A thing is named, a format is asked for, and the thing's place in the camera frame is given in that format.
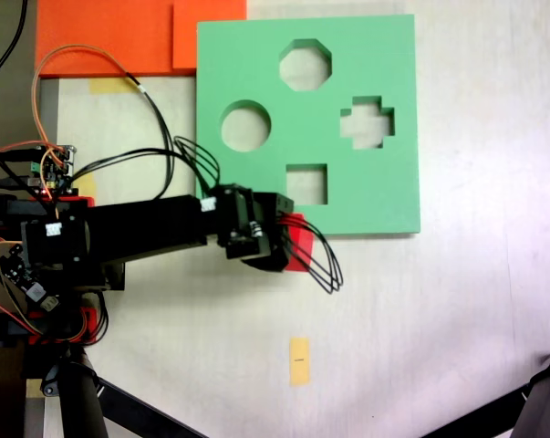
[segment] black metal leg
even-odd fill
[[[64,364],[57,375],[66,438],[109,438],[93,376],[77,364]]]
[[[530,391],[512,438],[550,438],[550,375]]]
[[[104,416],[142,438],[207,438],[108,381],[100,385]]]
[[[423,438],[493,438],[515,425],[530,391],[524,385]]]

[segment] black wire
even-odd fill
[[[3,287],[3,280],[1,279],[1,274],[0,274],[0,283],[1,283],[1,287]],[[9,296],[13,300],[13,304],[15,305],[17,310],[19,310],[21,313],[24,313],[23,309],[21,308],[21,305],[19,304],[19,301],[17,301],[16,295],[13,293],[13,290],[11,290],[11,287],[9,287],[9,285],[6,282],[5,282],[5,286],[6,286],[7,294],[9,294]]]
[[[140,82],[137,78],[135,78],[132,74],[127,72],[127,77],[134,82],[134,84],[139,87]],[[161,136],[163,138],[163,147],[165,148],[165,151],[174,151],[173,144],[171,143],[171,133],[169,131],[169,128],[167,127],[167,123],[165,122],[165,119],[163,118],[163,115],[159,111],[159,108],[157,107],[157,104],[155,104],[155,101],[153,98],[147,93],[146,91],[143,92],[143,95],[145,96],[145,99],[149,102],[150,106],[153,109],[153,112],[155,113],[155,117],[157,118],[157,122],[159,123],[159,127],[161,129]],[[171,185],[171,181],[173,180],[173,174],[175,172],[175,159],[171,156],[167,156],[167,167],[165,171],[165,184],[163,185],[163,188],[159,192],[157,196],[155,196],[153,199],[160,199],[166,192],[169,186]]]
[[[210,172],[210,170],[209,170],[207,167],[205,167],[205,164],[201,164],[201,163],[198,161],[197,157],[191,156],[190,153],[188,153],[188,151],[195,152],[195,149],[194,149],[194,148],[192,148],[191,146],[188,146],[187,144],[182,143],[182,142],[179,141],[179,140],[174,140],[174,142],[175,142],[176,145],[178,145],[178,149],[182,152],[182,154],[183,154],[184,156],[188,157],[188,160],[190,161],[191,166],[195,166],[196,168],[197,168],[197,167],[201,167],[202,169],[204,169],[204,170],[206,171],[206,173],[208,173],[208,175],[210,175],[210,176],[212,177],[212,179],[214,180],[214,187],[215,187],[215,185],[217,185],[218,182],[219,182],[219,178],[220,178],[220,173],[219,173],[219,172],[220,172],[220,169],[217,168],[217,167],[215,166],[215,164],[213,164],[213,163],[212,163],[210,160],[208,160],[206,157],[204,157],[204,156],[202,156],[202,155],[199,155],[199,157],[200,157],[201,159],[203,159],[205,162],[207,162],[208,165],[211,166],[211,167],[214,169],[214,171],[216,172],[216,174],[213,174],[212,172]],[[204,182],[203,187],[205,187],[204,192],[205,192],[205,193],[208,193],[208,192],[211,190],[211,189],[210,189],[210,184],[208,184],[208,182],[205,181],[205,178],[202,177],[202,174],[201,174],[200,172],[199,172],[199,174],[196,174],[196,176],[198,177],[198,179],[203,179],[203,182]]]
[[[3,169],[3,171],[9,175],[9,177],[17,183],[19,187],[21,187],[22,190],[25,190],[28,192],[36,201],[38,201],[42,207],[46,210],[47,214],[54,214],[55,209],[51,208],[43,199],[41,199],[41,196],[36,193],[31,187],[29,187],[27,184],[25,184],[21,178],[19,178],[10,168],[0,160],[0,167]]]
[[[81,345],[84,345],[84,346],[91,346],[91,345],[98,344],[104,339],[104,337],[107,334],[107,331],[109,330],[109,312],[107,311],[107,305],[104,300],[104,294],[102,292],[97,292],[97,296],[99,297],[99,304],[100,304],[99,323],[96,329],[94,330],[94,333],[91,334],[91,336],[94,337],[94,340],[90,342],[83,342]]]
[[[133,151],[127,151],[127,152],[120,153],[118,155],[114,155],[112,157],[108,157],[108,158],[105,158],[105,159],[102,159],[102,160],[98,160],[96,162],[92,162],[92,163],[87,164],[86,166],[84,166],[82,169],[77,171],[71,178],[67,179],[61,185],[61,187],[58,189],[57,193],[55,193],[55,195],[54,195],[54,203],[57,202],[57,198],[78,178],[80,178],[80,177],[82,177],[82,176],[84,176],[88,173],[91,173],[91,172],[97,171],[99,169],[103,169],[105,167],[108,167],[109,165],[112,165],[112,164],[118,164],[119,162],[124,162],[126,160],[132,160],[134,158],[140,158],[140,157],[148,156],[148,155],[165,155],[165,156],[174,157],[178,160],[181,160],[181,161],[185,162],[192,169],[195,168],[195,166],[190,161],[188,161],[188,159],[186,157],[184,157],[183,155],[181,155],[181,154],[179,154],[178,152],[175,152],[175,151],[166,151],[166,150],[163,150],[163,149],[156,149],[156,148],[143,148],[143,149],[136,149],[136,150],[133,150]]]
[[[294,216],[284,215],[282,219],[285,222],[290,223],[291,226],[302,228],[317,236],[317,238],[326,250],[327,261],[330,264],[330,270],[332,271],[333,276],[338,279],[339,285],[343,286],[344,279],[341,272],[341,267],[339,266],[339,262],[337,261],[337,257],[333,251],[333,248],[331,247],[323,233],[321,233],[321,231],[319,231],[313,224],[305,220],[295,218]]]
[[[27,14],[27,0],[23,0],[21,3],[21,16],[19,17],[19,25],[17,25],[16,34],[13,37],[13,40],[11,41],[11,44],[5,51],[5,53],[1,56],[0,59],[0,69],[4,65],[4,63],[7,61],[9,56],[11,55],[11,52],[13,52],[13,49],[16,48],[17,41],[19,41],[19,38],[21,37],[21,33],[23,32],[23,27],[26,23],[26,14]]]
[[[316,282],[324,289],[328,294],[333,293],[333,291],[338,291],[341,286],[343,286],[344,278],[341,272],[341,267],[337,260],[337,257],[329,245],[329,242],[326,240],[323,233],[321,233],[314,225],[310,224],[307,221],[295,218],[291,215],[283,215],[279,217],[279,224],[283,227],[293,226],[307,230],[317,237],[321,242],[326,251],[327,262],[329,264],[329,270],[325,269],[316,259],[311,256],[304,248],[302,248],[297,243],[287,235],[282,234],[284,249],[287,253],[293,256],[301,264],[301,266],[316,280]],[[295,248],[302,253],[303,255],[309,257],[309,259],[321,270],[323,274],[328,277],[325,278],[319,272],[317,272],[305,259],[302,255],[298,254]]]
[[[36,201],[38,201],[42,207],[44,207],[44,210],[46,210],[47,214],[53,214],[55,215],[56,207],[50,208],[50,206],[41,199],[41,196],[36,193],[31,187],[29,187],[27,184],[25,184],[21,178],[19,178],[11,169],[9,169],[9,166],[7,166],[4,162],[0,160],[0,167],[5,171],[7,175],[11,177],[13,181],[19,185],[23,190],[28,192]]]

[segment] square hole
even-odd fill
[[[288,164],[286,195],[296,205],[327,205],[327,165]]]

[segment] circle hole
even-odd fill
[[[239,152],[256,151],[271,133],[271,118],[265,107],[253,100],[230,105],[222,121],[222,140]]]

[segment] red block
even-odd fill
[[[301,222],[305,221],[305,217],[301,213],[293,213],[290,215]],[[298,228],[296,226],[289,226],[288,229],[289,236],[291,237],[293,243],[300,246],[301,249],[303,249],[307,254],[300,252],[296,248],[296,246],[294,246],[295,253],[300,256],[303,261],[307,262],[308,265],[311,265],[311,255],[313,254],[313,241],[315,238],[313,236],[313,233],[302,228]],[[286,266],[285,270],[306,272],[305,267],[301,265],[301,263],[293,255],[291,255],[289,264]]]

